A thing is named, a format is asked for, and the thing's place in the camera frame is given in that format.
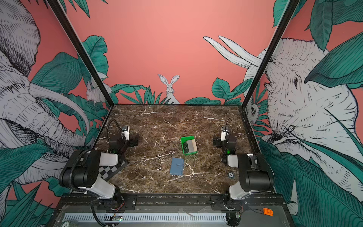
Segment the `blue leather card holder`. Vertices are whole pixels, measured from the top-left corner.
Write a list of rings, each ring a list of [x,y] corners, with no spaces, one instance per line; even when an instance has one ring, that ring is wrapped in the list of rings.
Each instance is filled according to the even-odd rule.
[[[170,175],[182,176],[184,170],[184,159],[172,158]]]

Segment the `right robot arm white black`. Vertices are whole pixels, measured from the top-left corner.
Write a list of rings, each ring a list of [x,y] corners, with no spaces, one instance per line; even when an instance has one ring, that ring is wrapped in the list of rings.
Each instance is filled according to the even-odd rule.
[[[222,149],[222,163],[238,169],[238,181],[229,187],[232,200],[262,192],[270,192],[274,187],[274,174],[262,154],[237,154],[236,137],[233,134],[215,137],[213,145]]]

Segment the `green plastic card tray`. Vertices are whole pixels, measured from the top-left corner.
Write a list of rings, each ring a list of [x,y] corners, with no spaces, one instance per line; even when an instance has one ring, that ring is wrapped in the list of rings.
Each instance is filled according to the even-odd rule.
[[[194,155],[194,154],[198,153],[198,151],[194,152],[194,153],[185,153],[186,141],[193,140],[193,139],[195,140],[194,136],[181,137],[182,152],[185,156]]]

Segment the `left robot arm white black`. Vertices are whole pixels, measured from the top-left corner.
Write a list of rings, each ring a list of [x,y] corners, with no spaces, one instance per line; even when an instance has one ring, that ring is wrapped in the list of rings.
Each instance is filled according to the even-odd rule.
[[[130,138],[122,134],[112,137],[110,148],[116,149],[113,153],[95,149],[74,151],[59,176],[60,186],[100,200],[122,202],[120,190],[108,180],[128,165],[125,158],[127,148],[138,144],[138,136]]]

